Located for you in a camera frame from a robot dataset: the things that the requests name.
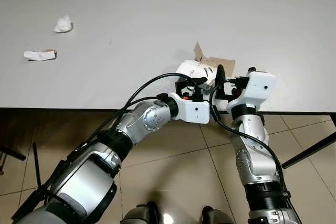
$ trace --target crumpled paper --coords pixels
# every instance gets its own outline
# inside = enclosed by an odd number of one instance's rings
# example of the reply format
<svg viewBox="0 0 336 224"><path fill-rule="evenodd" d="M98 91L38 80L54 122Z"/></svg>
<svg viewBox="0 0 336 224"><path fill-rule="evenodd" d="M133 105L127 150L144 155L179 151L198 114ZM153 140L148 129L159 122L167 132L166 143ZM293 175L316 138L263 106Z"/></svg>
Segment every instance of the crumpled paper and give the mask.
<svg viewBox="0 0 336 224"><path fill-rule="evenodd" d="M215 83L217 68L200 63L196 60L185 60L178 67L176 73L182 73L191 78L206 77L208 80L201 84L202 89L210 89Z"/></svg>
<svg viewBox="0 0 336 224"><path fill-rule="evenodd" d="M56 33L66 33L72 29L70 17L65 15L57 20L57 25L54 27Z"/></svg>
<svg viewBox="0 0 336 224"><path fill-rule="evenodd" d="M214 67L217 69L218 65L222 65L224 67L225 70L225 76L227 77L231 77L232 73L233 73L233 69L235 68L235 60L226 60L226 59L221 59L221 58L214 58L214 57L205 57L201 46L199 45L199 43L196 43L196 46L194 48L194 52L195 52L195 60L209 65L211 67Z"/></svg>
<svg viewBox="0 0 336 224"><path fill-rule="evenodd" d="M56 59L56 51L48 49L46 51L25 51L23 57L32 61L43 61Z"/></svg>

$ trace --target table leg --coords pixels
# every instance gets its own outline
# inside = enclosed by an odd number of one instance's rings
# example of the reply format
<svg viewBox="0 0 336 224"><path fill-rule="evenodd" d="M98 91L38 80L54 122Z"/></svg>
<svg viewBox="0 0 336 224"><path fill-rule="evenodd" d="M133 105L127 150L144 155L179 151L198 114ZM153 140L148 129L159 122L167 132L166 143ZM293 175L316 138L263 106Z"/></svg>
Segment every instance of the table leg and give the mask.
<svg viewBox="0 0 336 224"><path fill-rule="evenodd" d="M5 153L9 156L12 156L12 157L17 158L17 159L22 160L22 161L26 159L25 155L23 155L23 154L21 154L17 151L14 151L10 148L4 147L2 145L0 145L0 152L3 152L3 153Z"/></svg>
<svg viewBox="0 0 336 224"><path fill-rule="evenodd" d="M336 126L336 115L331 115L331 120ZM291 158L290 160L284 162L281 166L283 167L283 169L286 169L335 142L336 142L336 132L332 133L330 136L327 136L325 139L319 141L317 144L309 147L308 149L296 155L295 157Z"/></svg>

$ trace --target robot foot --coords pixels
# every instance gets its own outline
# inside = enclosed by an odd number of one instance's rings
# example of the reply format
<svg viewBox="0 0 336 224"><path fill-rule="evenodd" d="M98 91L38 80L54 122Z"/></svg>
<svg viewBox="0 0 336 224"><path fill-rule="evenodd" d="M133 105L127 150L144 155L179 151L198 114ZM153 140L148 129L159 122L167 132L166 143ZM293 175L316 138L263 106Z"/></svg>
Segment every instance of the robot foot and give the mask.
<svg viewBox="0 0 336 224"><path fill-rule="evenodd" d="M234 222L222 211L206 206L202 210L202 224L234 224Z"/></svg>
<svg viewBox="0 0 336 224"><path fill-rule="evenodd" d="M155 202L149 201L130 210L120 224L159 224L160 220L159 208Z"/></svg>

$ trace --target cardboard piece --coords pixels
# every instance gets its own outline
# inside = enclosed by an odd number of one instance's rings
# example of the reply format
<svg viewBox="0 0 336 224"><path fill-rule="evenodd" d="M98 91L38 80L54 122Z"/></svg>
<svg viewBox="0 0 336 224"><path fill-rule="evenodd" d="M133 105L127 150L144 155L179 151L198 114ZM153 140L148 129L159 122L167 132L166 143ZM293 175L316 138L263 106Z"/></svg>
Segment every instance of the cardboard piece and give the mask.
<svg viewBox="0 0 336 224"><path fill-rule="evenodd" d="M235 60L226 60L226 59L220 59L220 58L205 57L198 42L196 43L196 46L194 48L194 52L195 52L195 55L196 55L195 56L196 61L198 61L200 63L203 63L203 64L206 64L206 65L209 65L209 66L214 67L216 69L217 69L218 65L222 64L223 67L224 67L224 70L225 70L225 76L227 76L227 77L232 76L233 69L234 69L235 63L236 63Z"/></svg>

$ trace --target tiled floor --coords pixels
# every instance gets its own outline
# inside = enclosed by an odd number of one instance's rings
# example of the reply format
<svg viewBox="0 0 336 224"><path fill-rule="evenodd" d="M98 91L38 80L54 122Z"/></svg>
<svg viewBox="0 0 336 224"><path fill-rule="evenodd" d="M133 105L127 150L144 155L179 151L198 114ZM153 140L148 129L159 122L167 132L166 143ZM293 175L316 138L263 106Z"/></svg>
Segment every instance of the tiled floor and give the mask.
<svg viewBox="0 0 336 224"><path fill-rule="evenodd" d="M0 176L0 224L36 188L31 143L38 145L41 179L109 116L106 112L29 112L10 125L14 147L26 161L6 157ZM328 116L265 116L270 146L281 162L335 131ZM228 115L224 121L230 124ZM304 224L336 223L335 144L284 170L292 202ZM229 134L208 125L172 121L149 135L125 159L118 192L99 223L119 223L137 204L157 202L174 223L199 223L201 209L222 209L247 223L248 205L236 170Z"/></svg>

